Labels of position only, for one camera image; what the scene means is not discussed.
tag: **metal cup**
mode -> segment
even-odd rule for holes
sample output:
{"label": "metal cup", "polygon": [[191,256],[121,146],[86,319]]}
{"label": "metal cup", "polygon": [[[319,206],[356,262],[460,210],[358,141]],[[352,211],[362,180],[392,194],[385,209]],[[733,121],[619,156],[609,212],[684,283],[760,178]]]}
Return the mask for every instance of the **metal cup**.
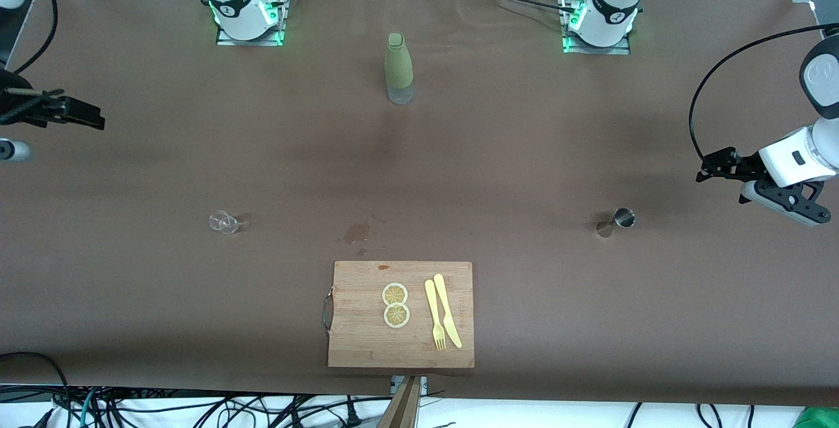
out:
{"label": "metal cup", "polygon": [[635,212],[632,209],[621,207],[615,210],[610,222],[600,222],[597,224],[597,234],[601,237],[608,238],[612,236],[618,228],[629,228],[635,224]]}

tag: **metal handle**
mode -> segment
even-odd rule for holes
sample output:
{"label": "metal handle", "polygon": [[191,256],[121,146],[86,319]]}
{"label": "metal handle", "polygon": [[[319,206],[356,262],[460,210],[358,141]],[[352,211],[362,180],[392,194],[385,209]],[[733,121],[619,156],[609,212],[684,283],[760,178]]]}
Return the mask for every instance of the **metal handle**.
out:
{"label": "metal handle", "polygon": [[326,335],[329,336],[332,333],[332,318],[327,318],[327,311],[329,309],[329,303],[332,302],[332,287],[329,288],[329,294],[326,294],[326,299],[323,299],[323,329],[326,330]]}

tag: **blue cable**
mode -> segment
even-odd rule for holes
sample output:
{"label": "blue cable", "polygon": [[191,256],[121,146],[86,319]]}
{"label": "blue cable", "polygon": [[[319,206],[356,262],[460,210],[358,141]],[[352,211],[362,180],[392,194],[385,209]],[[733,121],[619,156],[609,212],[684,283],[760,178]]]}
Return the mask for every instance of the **blue cable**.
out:
{"label": "blue cable", "polygon": [[90,399],[93,398],[93,392],[96,392],[96,387],[90,390],[85,397],[85,403],[81,405],[81,415],[79,416],[79,428],[85,428],[87,423],[87,407],[90,406]]}

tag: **wooden cutting board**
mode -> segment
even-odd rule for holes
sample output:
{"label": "wooden cutting board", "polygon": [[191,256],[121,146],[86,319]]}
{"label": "wooden cutting board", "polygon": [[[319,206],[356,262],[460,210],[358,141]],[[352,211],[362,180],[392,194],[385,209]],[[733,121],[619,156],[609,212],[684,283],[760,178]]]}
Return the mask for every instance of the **wooden cutting board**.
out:
{"label": "wooden cutting board", "polygon": [[[435,350],[425,281],[443,275],[452,317],[463,347],[446,335]],[[398,282],[408,291],[410,318],[401,328],[384,321],[381,291]],[[440,323],[444,315],[437,297]],[[474,368],[473,276],[471,263],[432,261],[336,261],[332,281],[331,368]]]}

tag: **green object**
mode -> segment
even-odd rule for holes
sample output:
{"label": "green object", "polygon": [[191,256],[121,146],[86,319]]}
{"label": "green object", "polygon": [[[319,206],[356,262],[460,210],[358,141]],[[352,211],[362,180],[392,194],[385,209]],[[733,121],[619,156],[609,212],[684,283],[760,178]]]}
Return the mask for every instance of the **green object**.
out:
{"label": "green object", "polygon": [[793,428],[839,428],[839,409],[804,410]]}
{"label": "green object", "polygon": [[384,55],[384,81],[390,88],[406,88],[414,82],[414,65],[405,36],[401,33],[387,35],[387,54]]}

